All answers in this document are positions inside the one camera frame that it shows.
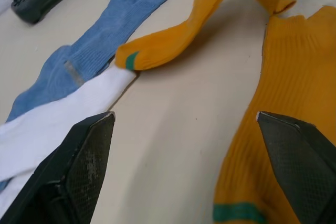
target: white table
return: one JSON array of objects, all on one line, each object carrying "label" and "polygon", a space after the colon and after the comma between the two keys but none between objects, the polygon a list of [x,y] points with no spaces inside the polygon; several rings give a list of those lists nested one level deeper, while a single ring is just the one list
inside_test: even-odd
[{"label": "white table", "polygon": [[[59,46],[109,0],[63,0],[35,26],[0,16],[0,121]],[[287,16],[335,0],[298,0]],[[185,20],[193,0],[168,0],[131,39]],[[211,223],[223,157],[256,90],[268,16],[255,0],[224,0],[179,58],[141,73],[116,103],[108,168],[93,224]]]}]

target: green stripe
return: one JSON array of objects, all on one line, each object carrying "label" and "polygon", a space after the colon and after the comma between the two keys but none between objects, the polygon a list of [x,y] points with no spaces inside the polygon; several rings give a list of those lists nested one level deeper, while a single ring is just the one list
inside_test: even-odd
[{"label": "green stripe", "polygon": [[257,207],[248,202],[215,205],[213,218],[215,222],[225,222],[230,220],[252,220],[258,224],[267,223],[266,218],[257,209]]},{"label": "green stripe", "polygon": [[126,59],[126,68],[129,70],[134,70],[134,61],[139,51],[132,53]]}]

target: yellow sock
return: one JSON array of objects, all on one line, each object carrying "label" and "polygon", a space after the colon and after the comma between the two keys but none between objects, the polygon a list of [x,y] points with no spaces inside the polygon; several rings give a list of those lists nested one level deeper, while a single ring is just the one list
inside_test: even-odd
[{"label": "yellow sock", "polygon": [[268,111],[312,123],[336,144],[335,41],[334,7],[308,19],[270,18],[259,85],[217,182],[216,223],[300,223],[273,174],[256,115]]},{"label": "yellow sock", "polygon": [[[269,14],[277,14],[293,5],[292,0],[258,0]],[[189,18],[181,24],[119,46],[115,64],[131,70],[145,70],[177,57],[195,38],[222,0],[194,0]]]}]

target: yellow fabric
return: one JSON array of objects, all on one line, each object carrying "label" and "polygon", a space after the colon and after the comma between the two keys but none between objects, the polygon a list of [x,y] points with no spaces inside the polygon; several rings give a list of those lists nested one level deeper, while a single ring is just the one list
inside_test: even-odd
[{"label": "yellow fabric", "polygon": [[272,172],[256,115],[312,123],[336,144],[336,9],[325,6],[308,19],[272,16],[262,60],[258,88],[222,164],[215,204],[249,202],[267,223],[299,224]]},{"label": "yellow fabric", "polygon": [[[281,13],[295,3],[293,0],[258,1],[269,14]],[[221,2],[222,0],[194,0],[193,10],[186,21],[119,46],[115,64],[121,68],[145,70],[171,61],[192,42]]]}]

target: blue sock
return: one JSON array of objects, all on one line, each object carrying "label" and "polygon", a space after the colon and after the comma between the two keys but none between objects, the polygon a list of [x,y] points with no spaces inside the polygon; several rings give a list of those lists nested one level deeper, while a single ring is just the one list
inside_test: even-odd
[{"label": "blue sock", "polygon": [[117,47],[166,0],[111,0],[96,23],[73,45],[57,49],[36,82],[14,101],[7,122],[76,91],[108,66]]}]

